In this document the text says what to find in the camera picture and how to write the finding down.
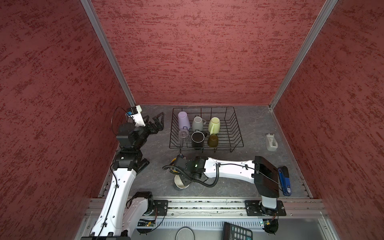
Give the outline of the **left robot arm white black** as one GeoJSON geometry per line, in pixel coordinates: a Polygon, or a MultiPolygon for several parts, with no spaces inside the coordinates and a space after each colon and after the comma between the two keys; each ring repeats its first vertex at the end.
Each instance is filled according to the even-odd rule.
{"type": "Polygon", "coordinates": [[[127,113],[130,122],[119,126],[116,138],[120,150],[110,165],[111,186],[98,220],[86,237],[87,240],[129,240],[143,215],[155,207],[151,192],[129,192],[137,175],[149,165],[143,158],[141,147],[150,135],[164,129],[164,113],[149,120],[139,111],[127,113]]]}

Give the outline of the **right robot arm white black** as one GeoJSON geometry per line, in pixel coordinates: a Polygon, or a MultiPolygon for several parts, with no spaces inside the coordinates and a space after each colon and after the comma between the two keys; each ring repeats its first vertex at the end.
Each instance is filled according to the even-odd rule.
{"type": "Polygon", "coordinates": [[[256,156],[248,161],[226,161],[211,157],[197,156],[187,160],[182,154],[170,164],[162,167],[179,177],[184,187],[197,183],[213,188],[220,178],[235,179],[254,184],[261,200],[247,201],[248,216],[284,217],[287,215],[280,192],[284,191],[283,171],[275,167],[264,157],[256,156]]]}

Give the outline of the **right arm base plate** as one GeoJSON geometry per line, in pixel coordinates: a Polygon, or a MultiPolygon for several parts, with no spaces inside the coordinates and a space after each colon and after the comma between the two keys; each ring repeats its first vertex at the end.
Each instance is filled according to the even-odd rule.
{"type": "Polygon", "coordinates": [[[249,217],[261,217],[261,216],[270,216],[270,217],[285,217],[287,215],[285,207],[282,201],[277,201],[277,207],[272,210],[262,206],[261,201],[245,201],[245,209],[247,212],[247,216],[249,217]]]}

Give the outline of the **lavender plastic cup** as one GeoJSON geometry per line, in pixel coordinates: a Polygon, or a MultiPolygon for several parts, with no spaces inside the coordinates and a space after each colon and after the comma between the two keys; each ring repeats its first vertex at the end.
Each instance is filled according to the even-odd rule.
{"type": "Polygon", "coordinates": [[[189,117],[186,112],[181,111],[178,113],[178,124],[180,130],[189,130],[191,128],[189,117]]]}

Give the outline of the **black mug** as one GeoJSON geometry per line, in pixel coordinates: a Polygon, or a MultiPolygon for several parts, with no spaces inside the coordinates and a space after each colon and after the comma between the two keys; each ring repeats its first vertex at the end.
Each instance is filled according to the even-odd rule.
{"type": "Polygon", "coordinates": [[[204,147],[205,134],[200,131],[196,131],[191,135],[192,147],[196,150],[202,149],[204,147]]]}

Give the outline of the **olive green glass cup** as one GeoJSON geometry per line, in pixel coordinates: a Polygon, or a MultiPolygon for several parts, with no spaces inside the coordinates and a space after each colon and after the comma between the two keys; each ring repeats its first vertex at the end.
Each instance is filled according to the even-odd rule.
{"type": "Polygon", "coordinates": [[[208,139],[208,146],[211,148],[216,148],[219,145],[219,138],[217,135],[212,134],[208,139]]]}

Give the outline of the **white cup dark green base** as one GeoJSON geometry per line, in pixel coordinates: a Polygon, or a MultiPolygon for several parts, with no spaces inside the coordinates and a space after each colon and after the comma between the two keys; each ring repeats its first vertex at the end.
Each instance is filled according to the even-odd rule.
{"type": "Polygon", "coordinates": [[[190,185],[184,185],[181,178],[179,175],[175,175],[174,177],[174,189],[177,191],[182,191],[185,190],[189,187],[190,185]]]}

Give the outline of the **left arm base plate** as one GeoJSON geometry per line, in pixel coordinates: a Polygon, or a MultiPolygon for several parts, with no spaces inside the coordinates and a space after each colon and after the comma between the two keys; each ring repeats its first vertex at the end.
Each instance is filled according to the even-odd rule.
{"type": "Polygon", "coordinates": [[[151,200],[149,201],[149,206],[147,211],[144,213],[144,216],[165,216],[168,211],[168,200],[151,200]]]}

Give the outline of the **white ceramic mug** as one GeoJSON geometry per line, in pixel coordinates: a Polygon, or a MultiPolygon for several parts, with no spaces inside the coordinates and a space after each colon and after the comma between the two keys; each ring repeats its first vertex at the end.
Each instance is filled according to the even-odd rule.
{"type": "Polygon", "coordinates": [[[193,132],[202,132],[204,130],[204,125],[207,123],[206,120],[200,116],[196,116],[192,122],[193,132]]]}

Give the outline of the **clear glass tumbler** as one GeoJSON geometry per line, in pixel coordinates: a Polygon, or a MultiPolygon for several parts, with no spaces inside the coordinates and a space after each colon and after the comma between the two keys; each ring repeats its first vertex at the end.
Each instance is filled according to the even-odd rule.
{"type": "Polygon", "coordinates": [[[179,133],[179,148],[188,147],[190,144],[190,134],[187,127],[183,127],[179,133]]]}

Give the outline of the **cream mug green handle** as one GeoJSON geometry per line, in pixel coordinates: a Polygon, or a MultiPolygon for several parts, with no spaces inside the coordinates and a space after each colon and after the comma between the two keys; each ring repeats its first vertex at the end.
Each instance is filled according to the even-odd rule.
{"type": "Polygon", "coordinates": [[[210,135],[218,134],[220,132],[220,127],[221,127],[220,119],[217,117],[211,118],[211,120],[209,122],[209,127],[208,127],[208,131],[209,131],[210,135]]]}

